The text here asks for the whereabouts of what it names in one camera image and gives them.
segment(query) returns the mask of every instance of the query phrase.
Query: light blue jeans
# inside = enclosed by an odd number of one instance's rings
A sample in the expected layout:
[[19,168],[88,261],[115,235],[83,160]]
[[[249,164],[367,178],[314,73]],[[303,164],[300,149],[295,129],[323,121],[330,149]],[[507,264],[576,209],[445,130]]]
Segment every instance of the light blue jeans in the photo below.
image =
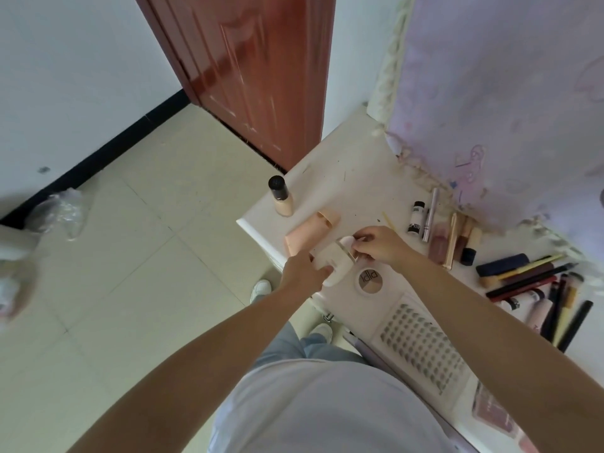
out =
[[299,339],[294,327],[288,321],[266,349],[262,351],[260,357],[256,359],[254,365],[249,369],[249,372],[271,362],[305,358],[366,364],[365,359],[356,353],[327,343],[325,337],[321,334],[315,333]]

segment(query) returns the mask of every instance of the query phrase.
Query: white wall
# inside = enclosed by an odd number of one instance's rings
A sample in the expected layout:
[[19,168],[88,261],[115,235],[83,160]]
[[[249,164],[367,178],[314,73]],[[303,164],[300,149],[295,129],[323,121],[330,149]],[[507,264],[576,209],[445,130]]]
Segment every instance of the white wall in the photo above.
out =
[[135,0],[0,0],[0,216],[180,88]]
[[322,138],[369,100],[399,2],[336,0]]

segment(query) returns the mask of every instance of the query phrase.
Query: door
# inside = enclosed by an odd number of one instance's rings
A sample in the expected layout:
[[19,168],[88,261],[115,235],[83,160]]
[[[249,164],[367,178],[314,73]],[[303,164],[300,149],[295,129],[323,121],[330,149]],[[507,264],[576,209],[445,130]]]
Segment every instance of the door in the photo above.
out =
[[321,141],[335,0],[138,1],[194,103],[286,170]]

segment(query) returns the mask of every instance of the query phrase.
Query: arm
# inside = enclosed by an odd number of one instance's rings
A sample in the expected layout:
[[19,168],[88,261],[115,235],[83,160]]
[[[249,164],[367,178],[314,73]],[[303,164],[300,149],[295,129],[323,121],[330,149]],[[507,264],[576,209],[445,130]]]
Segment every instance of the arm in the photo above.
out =
[[200,335],[118,400],[70,453],[182,451],[331,267],[288,259],[279,288]]
[[412,250],[391,229],[355,234],[359,252],[403,275],[480,381],[541,453],[595,451],[604,389],[549,342]]

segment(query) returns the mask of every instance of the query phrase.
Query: shoe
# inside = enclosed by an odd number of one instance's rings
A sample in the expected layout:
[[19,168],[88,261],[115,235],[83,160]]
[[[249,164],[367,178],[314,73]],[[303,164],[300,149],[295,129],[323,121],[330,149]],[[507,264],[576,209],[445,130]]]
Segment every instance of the shoe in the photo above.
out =
[[309,335],[313,334],[321,334],[325,337],[327,343],[332,342],[333,330],[331,326],[329,326],[329,324],[325,324],[324,322],[322,322],[321,324],[319,324],[319,326],[315,327],[313,330],[310,331]]
[[252,296],[249,298],[249,303],[253,304],[257,299],[264,297],[272,292],[271,282],[268,280],[260,280],[252,289]]

